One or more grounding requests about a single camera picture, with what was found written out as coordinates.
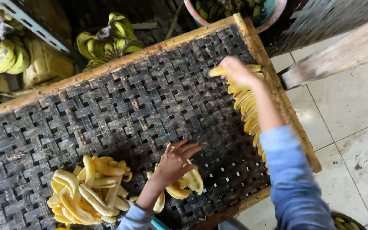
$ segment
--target plastic basin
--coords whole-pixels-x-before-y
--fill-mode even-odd
[[[209,22],[201,18],[196,9],[193,7],[190,0],[183,1],[188,12],[194,18],[199,27],[207,26],[210,24]],[[266,0],[264,2],[264,6],[267,9],[268,15],[265,19],[261,21],[261,25],[256,28],[256,32],[261,33],[262,31],[268,29],[271,25],[273,25],[282,14],[287,2],[288,0]]]

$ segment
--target person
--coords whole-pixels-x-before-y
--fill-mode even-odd
[[[254,93],[262,133],[260,143],[266,153],[271,179],[271,199],[279,230],[336,229],[328,205],[321,199],[321,191],[314,180],[312,169],[302,150],[300,139],[285,125],[272,92],[264,80],[236,57],[225,57],[220,66],[231,73],[232,79],[248,86]],[[196,165],[184,166],[187,159],[201,150],[197,144],[182,140],[172,145],[147,181],[136,204],[132,205],[120,223],[119,229],[147,230],[153,217],[153,207],[166,186],[177,181]],[[219,229],[247,229],[232,218],[219,224]]]

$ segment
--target light blue sleeve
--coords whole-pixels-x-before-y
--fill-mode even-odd
[[[154,212],[146,212],[132,204],[126,216],[121,220],[118,230],[148,230]]]
[[[260,142],[271,177],[278,229],[336,229],[293,129],[286,125],[271,129],[260,135]]]

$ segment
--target woven bamboo tray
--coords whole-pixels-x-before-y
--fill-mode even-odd
[[[269,176],[232,96],[219,78],[205,76],[226,55],[264,66],[285,121],[320,171],[251,21],[235,14],[1,104],[0,229],[57,227],[46,204],[49,182],[56,169],[71,171],[86,154],[125,159],[133,179],[123,186],[138,195],[166,144],[182,138],[203,147],[193,162],[205,190],[184,200],[166,195],[157,217],[168,226],[210,228],[269,196]]]

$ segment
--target human hand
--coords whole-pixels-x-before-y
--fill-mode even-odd
[[[228,69],[231,73],[231,78],[240,85],[251,88],[254,83],[262,81],[259,77],[256,77],[245,64],[234,56],[226,56],[221,61],[220,66]],[[228,76],[223,75],[221,79],[228,80]]]
[[[157,170],[151,176],[150,180],[162,190],[179,180],[188,171],[198,169],[197,165],[188,164],[187,159],[202,148],[197,143],[186,143],[187,139],[170,144],[161,157]]]

